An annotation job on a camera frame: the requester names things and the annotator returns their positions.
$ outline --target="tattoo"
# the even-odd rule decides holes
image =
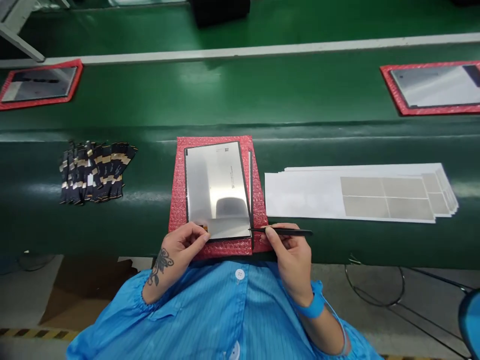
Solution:
[[[156,258],[155,265],[151,270],[151,274],[148,277],[147,284],[153,285],[155,282],[155,286],[159,285],[159,271],[163,274],[164,269],[172,266],[174,261],[169,258],[169,253],[163,247],[161,248],[160,252],[158,253],[158,257]]]

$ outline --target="cardboard box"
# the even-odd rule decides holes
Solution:
[[[65,256],[38,325],[82,331],[95,322],[124,282],[136,274],[132,260]]]

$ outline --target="red anti-static bubble mat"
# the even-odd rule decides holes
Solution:
[[[480,70],[480,61],[454,61],[454,62],[432,62],[425,64],[410,64],[410,65],[387,65],[381,66],[380,71],[386,81],[388,90],[400,110],[402,115],[443,115],[443,114],[459,114],[459,113],[480,113],[480,105],[456,105],[456,106],[437,106],[428,108],[409,108],[402,92],[397,86],[394,78],[390,74],[392,70],[404,69],[422,69],[422,68],[436,68],[446,66],[462,66],[462,65],[476,65]]]
[[[240,142],[243,170],[246,184],[250,183],[249,151],[252,151],[252,187],[253,187],[253,225],[255,228],[267,225],[267,212],[265,210],[264,195],[260,184],[260,175],[257,169],[254,144],[251,136],[221,136],[221,137],[178,137],[176,148],[175,169],[173,173],[173,186],[170,204],[170,221],[168,231],[173,231],[187,222],[187,203],[185,190],[185,148],[204,145],[213,145],[229,142]],[[248,198],[250,189],[247,186]],[[233,255],[252,255],[270,251],[270,245],[260,242],[260,234],[255,234],[254,247],[252,239],[227,240],[207,243],[195,260],[220,258]]]
[[[72,99],[72,97],[75,93],[75,89],[77,88],[77,85],[79,84],[80,75],[82,74],[82,70],[83,70],[83,65],[82,65],[82,62],[80,61],[80,59],[77,59],[77,60],[62,62],[62,63],[57,64],[57,65],[40,66],[40,67],[29,68],[29,69],[24,69],[24,70],[10,71],[10,73],[8,73],[8,77],[6,78],[6,81],[3,84],[3,87],[1,89],[0,99],[4,98],[4,95],[7,92],[7,89],[9,88],[10,84],[12,83],[12,79],[14,78],[14,75],[17,74],[17,73],[21,73],[21,72],[24,72],[24,71],[32,71],[32,70],[49,70],[49,69],[71,68],[71,67],[77,67],[77,70],[76,70],[75,75],[73,77],[73,81],[71,83],[70,90],[68,91],[67,96],[56,97],[56,98],[47,98],[47,99],[39,99],[39,100],[31,100],[31,101],[0,102],[0,111],[1,110],[29,108],[29,107],[40,106],[40,105],[59,104],[59,103],[69,102]]]

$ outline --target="white paper stack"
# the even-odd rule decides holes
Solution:
[[[459,204],[441,163],[287,167],[265,174],[269,217],[435,223]]]

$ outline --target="yellow black hazard tape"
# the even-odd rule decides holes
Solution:
[[[24,339],[56,339],[72,341],[78,334],[78,331],[58,329],[0,328],[0,338],[13,337]]]
[[[18,328],[0,328],[1,337],[25,338],[25,339],[57,339],[72,341],[79,331],[58,330],[58,329],[18,329]],[[429,357],[410,357],[382,355],[385,360],[441,360]]]

